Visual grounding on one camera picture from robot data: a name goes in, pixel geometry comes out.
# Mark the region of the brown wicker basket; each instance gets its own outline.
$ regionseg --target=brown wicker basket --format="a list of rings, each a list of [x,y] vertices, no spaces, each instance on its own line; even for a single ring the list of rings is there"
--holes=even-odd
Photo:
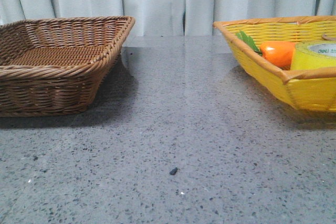
[[[0,116],[85,111],[134,22],[129,16],[112,16],[0,26]]]

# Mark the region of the table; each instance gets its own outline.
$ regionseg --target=table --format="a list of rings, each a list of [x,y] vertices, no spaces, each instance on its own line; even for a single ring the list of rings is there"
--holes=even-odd
[[[88,111],[0,119],[0,223],[335,223],[335,122],[221,36],[129,38]]]

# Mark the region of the basket rim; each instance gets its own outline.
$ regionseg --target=basket rim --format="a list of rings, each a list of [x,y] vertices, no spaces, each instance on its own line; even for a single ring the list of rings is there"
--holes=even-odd
[[[46,18],[46,19],[26,19],[12,22],[9,24],[1,25],[0,29],[20,24],[34,24],[34,23],[51,23],[51,22],[89,22],[89,21],[104,21],[104,20],[126,20],[125,25],[120,29],[113,40],[106,44],[103,52],[91,60],[91,63],[68,65],[68,66],[22,66],[22,65],[9,65],[0,66],[0,78],[16,79],[16,78],[63,78],[63,77],[82,77],[87,75],[88,72],[99,70],[101,66],[110,61],[118,52],[124,41],[126,40],[130,30],[132,29],[135,18],[131,16],[96,16],[96,17],[70,17],[70,18]]]
[[[323,21],[336,21],[336,16],[293,16],[293,17],[274,17],[274,18],[252,18],[240,19],[232,21],[215,21],[213,26],[223,34],[228,43],[237,46],[243,53],[245,53],[256,64],[265,70],[273,73],[279,77],[283,84],[287,84],[290,80],[307,80],[307,79],[320,79],[320,78],[333,78],[336,77],[336,67],[324,67],[309,70],[282,70],[281,68],[271,64],[269,61],[254,52],[246,43],[240,40],[236,35],[232,34],[226,28],[231,25],[257,25],[265,23],[296,23],[307,24]]]

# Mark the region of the green leaf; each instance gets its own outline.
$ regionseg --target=green leaf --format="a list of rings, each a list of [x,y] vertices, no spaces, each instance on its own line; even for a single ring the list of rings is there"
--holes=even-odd
[[[245,42],[252,50],[258,54],[261,55],[261,51],[256,46],[256,43],[254,42],[253,38],[251,36],[248,36],[244,31],[240,30],[238,33],[236,33],[236,36],[238,39],[241,39],[243,42]]]

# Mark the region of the dark speck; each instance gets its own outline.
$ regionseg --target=dark speck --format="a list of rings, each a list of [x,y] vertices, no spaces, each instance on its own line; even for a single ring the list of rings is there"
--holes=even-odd
[[[170,175],[175,175],[175,174],[177,173],[177,170],[178,170],[178,168],[175,167],[174,169],[172,169],[172,170],[169,172],[169,174],[170,174]]]

